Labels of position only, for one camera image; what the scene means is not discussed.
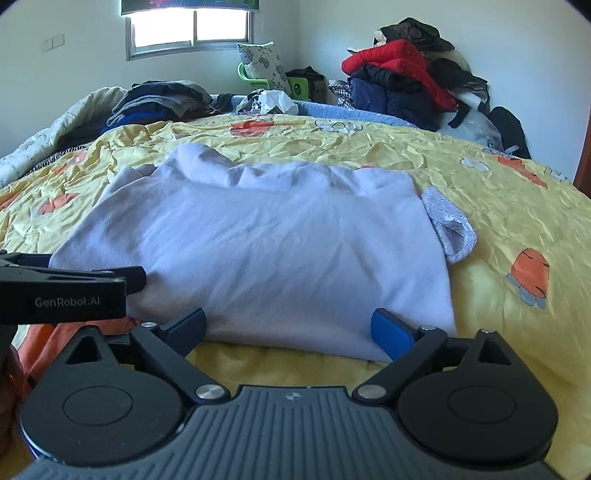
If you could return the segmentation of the light lavender long-sleeve top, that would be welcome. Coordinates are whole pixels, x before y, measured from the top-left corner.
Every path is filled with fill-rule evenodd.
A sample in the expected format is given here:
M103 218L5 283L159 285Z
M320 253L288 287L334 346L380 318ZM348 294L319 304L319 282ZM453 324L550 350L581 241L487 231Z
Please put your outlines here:
M127 301L138 320L202 309L212 341L384 361L379 308L456 333L448 268L476 243L464 213L406 172L236 164L187 143L122 169L50 264L143 267Z

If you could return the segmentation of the folded dark clothes stack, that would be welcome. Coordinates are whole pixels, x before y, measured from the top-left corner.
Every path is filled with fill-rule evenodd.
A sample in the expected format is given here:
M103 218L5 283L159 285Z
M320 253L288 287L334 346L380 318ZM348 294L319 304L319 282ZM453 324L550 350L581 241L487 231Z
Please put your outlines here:
M103 131L130 124L202 118L212 112L213 98L188 80L134 84L112 108Z

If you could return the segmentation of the dark navy clothes pile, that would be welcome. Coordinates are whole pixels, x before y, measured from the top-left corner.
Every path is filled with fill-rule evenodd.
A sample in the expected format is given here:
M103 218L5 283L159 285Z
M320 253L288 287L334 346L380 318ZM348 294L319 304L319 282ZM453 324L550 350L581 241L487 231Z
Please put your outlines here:
M416 79L366 64L349 76L353 107L398 117L432 132L439 130L434 102Z

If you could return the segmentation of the yellow carrot-print bed cover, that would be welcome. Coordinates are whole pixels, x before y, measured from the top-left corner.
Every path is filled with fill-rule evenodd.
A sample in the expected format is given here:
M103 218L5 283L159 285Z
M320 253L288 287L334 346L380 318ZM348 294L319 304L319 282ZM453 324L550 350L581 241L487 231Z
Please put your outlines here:
M114 129L82 152L1 189L1 246L50 253L117 171L158 164L202 143L236 162L304 160L410 173L434 186L476 230L450 269L458 331L497 330L553 397L559 425L548 455L567 479L590 473L590 201L548 167L417 128L310 117L221 115Z

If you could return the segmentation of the white printed quilt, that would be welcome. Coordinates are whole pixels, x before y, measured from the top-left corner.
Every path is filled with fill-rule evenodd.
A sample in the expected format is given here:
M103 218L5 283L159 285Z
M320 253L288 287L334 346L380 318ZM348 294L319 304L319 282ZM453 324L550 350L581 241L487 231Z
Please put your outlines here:
M61 137L77 127L109 114L125 96L127 90L120 86L102 87L78 100L53 123L29 137L13 152L1 158L1 187L23 177L40 161L57 151Z

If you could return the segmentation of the brown wooden door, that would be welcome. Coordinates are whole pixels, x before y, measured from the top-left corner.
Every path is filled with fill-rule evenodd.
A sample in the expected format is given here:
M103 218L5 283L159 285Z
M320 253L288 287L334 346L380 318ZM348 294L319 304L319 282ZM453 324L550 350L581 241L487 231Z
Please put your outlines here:
M588 120L585 141L573 185L581 193L591 198L591 117Z

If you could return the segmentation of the light blue knitted blanket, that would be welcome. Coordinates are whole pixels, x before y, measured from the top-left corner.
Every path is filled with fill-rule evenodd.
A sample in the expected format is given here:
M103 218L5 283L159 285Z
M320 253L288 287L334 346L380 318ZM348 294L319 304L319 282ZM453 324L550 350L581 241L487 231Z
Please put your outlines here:
M212 95L213 107L222 113L230 113L235 111L238 104L245 98L245 95L239 94L214 94ZM302 100L294 100L294 103L297 105L298 114L300 116L334 120L355 120L381 123L390 126L416 128L414 124L394 116Z

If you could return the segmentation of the grey plastic-wrapped bundle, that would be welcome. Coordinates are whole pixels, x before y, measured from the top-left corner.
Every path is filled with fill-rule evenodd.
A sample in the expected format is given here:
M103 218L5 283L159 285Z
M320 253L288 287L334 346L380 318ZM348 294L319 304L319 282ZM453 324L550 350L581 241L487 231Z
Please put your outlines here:
M481 98L469 91L455 92L458 109L437 116L439 132L460 140L478 143L493 150L502 150L501 133L479 110Z

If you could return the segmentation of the black backpack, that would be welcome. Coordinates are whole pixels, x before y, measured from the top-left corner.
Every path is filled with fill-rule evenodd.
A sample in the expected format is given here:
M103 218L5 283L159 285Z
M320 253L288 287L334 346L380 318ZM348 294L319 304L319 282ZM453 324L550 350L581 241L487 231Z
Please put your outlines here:
M488 118L501 134L505 153L523 159L531 158L522 124L512 112L497 106L490 111Z

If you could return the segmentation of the white plastic bag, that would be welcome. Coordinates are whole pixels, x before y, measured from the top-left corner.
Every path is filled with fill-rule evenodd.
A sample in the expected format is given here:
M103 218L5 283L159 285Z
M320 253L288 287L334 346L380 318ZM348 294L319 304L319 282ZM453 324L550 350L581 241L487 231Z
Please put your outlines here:
M252 91L235 107L238 115L297 115L298 106L282 90L259 89Z

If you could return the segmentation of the lotus print roller blind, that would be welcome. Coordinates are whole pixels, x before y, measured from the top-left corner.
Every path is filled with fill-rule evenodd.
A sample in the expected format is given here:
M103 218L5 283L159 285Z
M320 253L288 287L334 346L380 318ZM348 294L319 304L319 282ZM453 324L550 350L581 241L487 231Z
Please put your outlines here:
M259 0L121 0L123 16L161 8L231 9L257 11Z

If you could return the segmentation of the floral white cushion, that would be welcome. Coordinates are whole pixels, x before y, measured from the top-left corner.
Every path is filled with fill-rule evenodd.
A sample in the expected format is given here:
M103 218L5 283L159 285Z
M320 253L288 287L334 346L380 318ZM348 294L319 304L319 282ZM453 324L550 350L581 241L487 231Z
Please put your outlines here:
M240 62L238 77L249 83L252 89L266 88L282 90L291 94L290 82L283 68L280 55L277 54L276 44L237 43Z

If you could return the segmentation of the red puffer jacket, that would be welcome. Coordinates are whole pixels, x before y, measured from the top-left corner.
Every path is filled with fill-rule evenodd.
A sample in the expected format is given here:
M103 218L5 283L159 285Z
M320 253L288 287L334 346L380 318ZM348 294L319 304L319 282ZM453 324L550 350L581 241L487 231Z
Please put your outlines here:
M342 61L342 72L352 77L353 73L367 65L418 81L442 111L457 109L456 99L430 75L429 62L407 40L394 40L378 47L360 50Z

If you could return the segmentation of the black patterned garment on pile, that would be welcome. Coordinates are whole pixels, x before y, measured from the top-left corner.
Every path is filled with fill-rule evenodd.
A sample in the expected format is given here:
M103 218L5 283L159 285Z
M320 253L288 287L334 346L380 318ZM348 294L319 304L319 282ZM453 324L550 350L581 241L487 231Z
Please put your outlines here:
M455 46L441 37L440 31L429 24L415 18L408 17L397 24L384 26L380 29L387 43L396 40L406 40L420 51L449 52Z

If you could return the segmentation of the white wall switch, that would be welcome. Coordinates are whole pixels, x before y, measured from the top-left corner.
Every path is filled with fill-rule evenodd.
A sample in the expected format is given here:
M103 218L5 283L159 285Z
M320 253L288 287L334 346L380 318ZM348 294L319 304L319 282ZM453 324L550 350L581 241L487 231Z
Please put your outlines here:
M50 50L60 48L65 45L65 35L64 34L57 34L52 36L51 38L44 39L41 43L41 51L43 53L48 52Z

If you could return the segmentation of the window with metal frame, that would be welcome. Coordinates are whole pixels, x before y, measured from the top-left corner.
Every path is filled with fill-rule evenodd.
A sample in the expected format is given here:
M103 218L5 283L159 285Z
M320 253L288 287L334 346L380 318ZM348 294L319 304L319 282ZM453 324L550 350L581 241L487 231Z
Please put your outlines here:
M194 51L235 49L253 40L253 12L163 8L125 16L126 57L136 60Z

